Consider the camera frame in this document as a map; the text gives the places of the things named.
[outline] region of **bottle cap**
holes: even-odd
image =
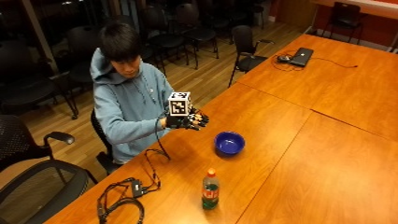
[[[214,168],[210,168],[210,169],[208,170],[208,176],[209,176],[209,177],[214,177],[214,176],[216,176],[216,169],[214,169]]]

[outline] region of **hood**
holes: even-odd
[[[104,57],[101,50],[96,49],[91,60],[89,73],[92,80],[97,84],[121,84],[128,80],[116,72],[109,60]]]

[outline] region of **hand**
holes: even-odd
[[[178,129],[194,129],[200,130],[200,127],[205,127],[209,122],[209,117],[200,114],[196,108],[192,108],[188,116],[166,116],[165,127]]]

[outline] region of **wooden table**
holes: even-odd
[[[303,70],[282,72],[268,60],[202,108],[206,128],[161,139],[172,161],[150,156],[161,190],[140,198],[144,223],[398,222],[397,55],[309,35],[278,53],[299,47],[314,49]],[[222,131],[246,139],[233,158],[214,152]],[[210,167],[220,203],[206,211],[200,190]],[[140,154],[47,223],[99,223],[106,186],[132,176],[148,186],[148,173]],[[138,209],[125,205],[108,223],[137,218]]]
[[[398,55],[311,35],[277,54],[299,47],[313,49],[301,71],[272,58],[237,82],[398,141]]]
[[[212,119],[206,128],[198,132],[174,130],[161,139],[172,161],[161,155],[150,157],[161,176],[161,190],[140,198],[144,223],[237,223],[311,113],[241,84],[224,92],[202,111]],[[214,137],[222,131],[238,132],[246,140],[244,151],[228,159],[214,152]],[[214,210],[204,211],[201,180],[210,167],[216,168],[221,183],[220,203]],[[130,176],[149,185],[145,170],[150,172],[141,154],[47,223],[99,223],[96,204],[105,187]],[[108,222],[134,223],[137,214],[133,205],[122,206]]]
[[[358,70],[335,63],[345,66],[358,65],[362,59],[361,52],[355,54],[355,51],[369,48],[302,35],[276,55],[294,55],[299,48],[314,50],[305,69],[277,64],[276,57],[272,57],[237,82],[297,105],[313,108],[327,87]]]
[[[313,113],[238,223],[398,223],[398,143]]]

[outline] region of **plastic bottle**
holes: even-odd
[[[201,204],[204,209],[213,209],[218,204],[220,182],[216,170],[209,169],[206,177],[202,178]]]

